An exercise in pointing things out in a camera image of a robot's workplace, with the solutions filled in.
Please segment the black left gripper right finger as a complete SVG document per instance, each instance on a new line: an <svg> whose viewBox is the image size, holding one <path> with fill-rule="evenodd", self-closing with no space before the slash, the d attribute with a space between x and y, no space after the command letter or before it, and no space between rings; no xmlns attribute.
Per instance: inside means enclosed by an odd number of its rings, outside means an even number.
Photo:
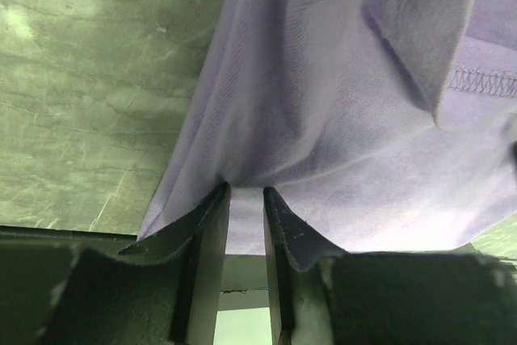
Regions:
<svg viewBox="0 0 517 345"><path fill-rule="evenodd" d="M349 253L263 192L275 344L513 344L509 263L474 253Z"/></svg>

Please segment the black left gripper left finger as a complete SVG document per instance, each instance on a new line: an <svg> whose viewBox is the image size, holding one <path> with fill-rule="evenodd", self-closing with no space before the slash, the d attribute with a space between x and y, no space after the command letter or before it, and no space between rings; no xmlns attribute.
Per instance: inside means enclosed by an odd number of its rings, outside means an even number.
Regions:
<svg viewBox="0 0 517 345"><path fill-rule="evenodd" d="M40 344L211 344L230 187L117 255L84 249Z"/></svg>

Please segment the purple t shirt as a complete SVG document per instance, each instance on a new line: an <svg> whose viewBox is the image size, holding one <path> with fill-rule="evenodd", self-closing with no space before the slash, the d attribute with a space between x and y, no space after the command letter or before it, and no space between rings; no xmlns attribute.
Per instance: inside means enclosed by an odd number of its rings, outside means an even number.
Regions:
<svg viewBox="0 0 517 345"><path fill-rule="evenodd" d="M232 188L349 251L450 250L516 211L516 0L225 0L141 238Z"/></svg>

